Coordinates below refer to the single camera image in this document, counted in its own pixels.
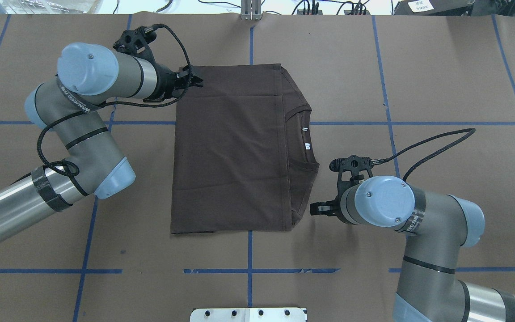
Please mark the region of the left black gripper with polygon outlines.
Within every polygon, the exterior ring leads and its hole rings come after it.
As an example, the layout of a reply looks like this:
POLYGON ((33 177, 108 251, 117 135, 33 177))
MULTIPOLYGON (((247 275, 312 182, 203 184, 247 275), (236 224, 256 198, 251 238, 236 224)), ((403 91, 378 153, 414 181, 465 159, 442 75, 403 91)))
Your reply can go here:
POLYGON ((143 102, 163 102, 167 99, 180 99, 190 87, 203 87, 203 79, 192 79, 195 76, 194 68, 188 64, 180 67, 177 72, 171 71, 165 65, 154 63, 156 72, 156 86, 153 92, 143 102))

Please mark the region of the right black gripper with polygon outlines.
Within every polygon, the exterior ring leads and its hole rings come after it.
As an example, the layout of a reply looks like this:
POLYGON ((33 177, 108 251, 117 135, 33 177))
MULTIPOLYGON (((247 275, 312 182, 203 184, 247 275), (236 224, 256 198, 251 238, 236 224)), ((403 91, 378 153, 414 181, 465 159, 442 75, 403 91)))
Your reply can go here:
POLYGON ((352 217, 347 208, 347 197, 351 190, 339 193, 335 200, 326 202, 311 203, 309 205, 312 216, 336 216, 345 224, 352 224, 352 217))

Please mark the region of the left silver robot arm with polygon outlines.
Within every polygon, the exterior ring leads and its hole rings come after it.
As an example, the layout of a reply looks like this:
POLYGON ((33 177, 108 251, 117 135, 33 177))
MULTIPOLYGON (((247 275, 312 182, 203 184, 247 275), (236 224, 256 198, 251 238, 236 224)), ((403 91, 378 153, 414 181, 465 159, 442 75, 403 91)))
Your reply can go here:
POLYGON ((129 160, 98 110, 112 97, 180 99, 200 81, 190 64, 173 72, 146 59, 147 53, 125 54, 83 42, 63 49, 57 75, 31 92, 25 110, 42 130, 36 144, 39 157, 49 131, 69 155, 57 162, 43 159, 40 167, 0 191, 0 242, 88 195, 106 199, 135 181, 129 160))

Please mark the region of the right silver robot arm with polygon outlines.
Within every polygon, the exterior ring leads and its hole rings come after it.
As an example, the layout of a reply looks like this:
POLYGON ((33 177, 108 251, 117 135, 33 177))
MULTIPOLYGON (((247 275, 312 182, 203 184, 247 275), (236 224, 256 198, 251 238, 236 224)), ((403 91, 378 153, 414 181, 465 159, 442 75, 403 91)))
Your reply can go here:
POLYGON ((407 236, 395 322, 515 322, 515 295, 456 277, 460 248, 474 246, 485 230, 477 204, 377 176, 347 185, 335 200, 310 204, 309 211, 407 236))

